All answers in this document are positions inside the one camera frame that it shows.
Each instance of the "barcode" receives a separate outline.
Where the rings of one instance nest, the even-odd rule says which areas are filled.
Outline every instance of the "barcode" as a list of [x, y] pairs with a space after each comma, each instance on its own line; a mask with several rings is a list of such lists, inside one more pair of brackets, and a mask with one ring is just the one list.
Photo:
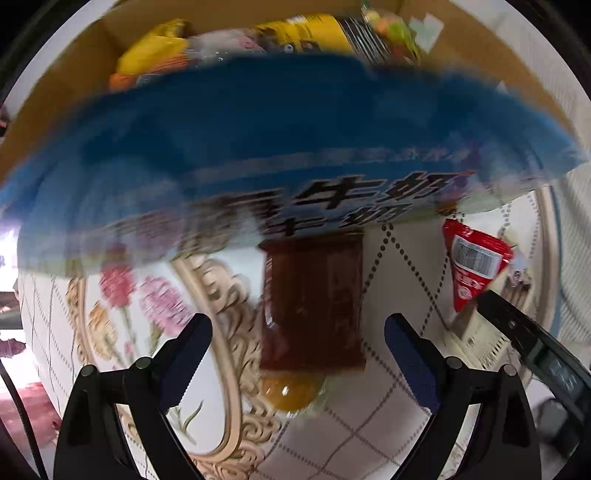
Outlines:
[[498, 272], [502, 255], [480, 245], [473, 244], [461, 236], [455, 236], [452, 245], [452, 260], [462, 268], [493, 279]]

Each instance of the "gold border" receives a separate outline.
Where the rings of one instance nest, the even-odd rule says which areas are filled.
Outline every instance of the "gold border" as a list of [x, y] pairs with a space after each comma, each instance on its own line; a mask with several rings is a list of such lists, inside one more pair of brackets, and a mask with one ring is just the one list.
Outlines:
[[[171, 267], [212, 321], [212, 351], [226, 413], [220, 444], [209, 453], [188, 454], [208, 479], [246, 480], [264, 458], [262, 444], [281, 429], [276, 410], [259, 391], [260, 341], [256, 311], [248, 303], [248, 279], [205, 255], [174, 260]], [[94, 363], [86, 330], [86, 279], [72, 278], [66, 297], [78, 358], [82, 364]], [[242, 399], [251, 405], [249, 412], [243, 412]], [[129, 413], [121, 408], [119, 413], [124, 429], [141, 444]]]

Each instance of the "black cable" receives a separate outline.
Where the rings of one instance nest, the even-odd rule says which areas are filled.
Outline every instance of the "black cable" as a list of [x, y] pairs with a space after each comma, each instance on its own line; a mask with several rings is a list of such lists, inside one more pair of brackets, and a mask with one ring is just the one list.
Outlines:
[[18, 416], [20, 416], [22, 421], [22, 426], [25, 429], [25, 434], [27, 435], [27, 440], [29, 441], [29, 445], [31, 446], [31, 452], [33, 453], [33, 459], [35, 460], [35, 465], [37, 466], [37, 471], [39, 472], [39, 476], [41, 480], [49, 480], [47, 476], [47, 472], [45, 470], [45, 465], [43, 465], [43, 459], [41, 458], [41, 452], [39, 451], [39, 445], [37, 444], [37, 440], [35, 439], [35, 433], [33, 432], [33, 426], [31, 425], [31, 420], [29, 420], [29, 415], [25, 409], [25, 405], [22, 402], [21, 396], [18, 394], [17, 388], [12, 383], [12, 379], [6, 368], [4, 368], [4, 364], [0, 359], [0, 377], [4, 380], [8, 391], [10, 392], [10, 396], [14, 401], [14, 404], [18, 410]]

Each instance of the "blue package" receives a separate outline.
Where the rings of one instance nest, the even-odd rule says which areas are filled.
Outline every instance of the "blue package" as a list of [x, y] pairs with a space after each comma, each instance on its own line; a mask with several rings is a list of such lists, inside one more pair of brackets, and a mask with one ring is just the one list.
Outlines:
[[459, 74], [237, 58], [81, 109], [0, 189], [19, 267], [89, 274], [262, 238], [483, 211], [582, 162], [551, 118]]

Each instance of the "patterned tablecloth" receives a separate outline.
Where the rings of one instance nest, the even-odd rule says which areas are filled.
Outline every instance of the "patterned tablecloth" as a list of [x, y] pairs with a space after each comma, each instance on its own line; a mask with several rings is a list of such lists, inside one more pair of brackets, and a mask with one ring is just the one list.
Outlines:
[[[541, 222], [536, 195], [488, 213], [458, 216], [496, 235], [512, 225], [539, 282]], [[256, 248], [62, 279], [21, 272], [22, 320], [40, 378], [57, 411], [82, 365], [124, 368], [152, 355], [195, 311], [213, 323], [213, 342], [180, 406], [168, 418], [208, 478], [252, 480], [389, 479], [426, 425], [383, 339], [384, 320], [401, 312], [427, 338], [438, 338], [453, 314], [450, 264], [442, 219], [368, 228], [363, 240], [363, 373], [331, 382], [324, 407], [288, 419], [259, 391], [255, 309], [264, 256]], [[156, 478], [128, 410], [125, 433], [140, 473]], [[444, 474], [467, 445], [475, 410]]]

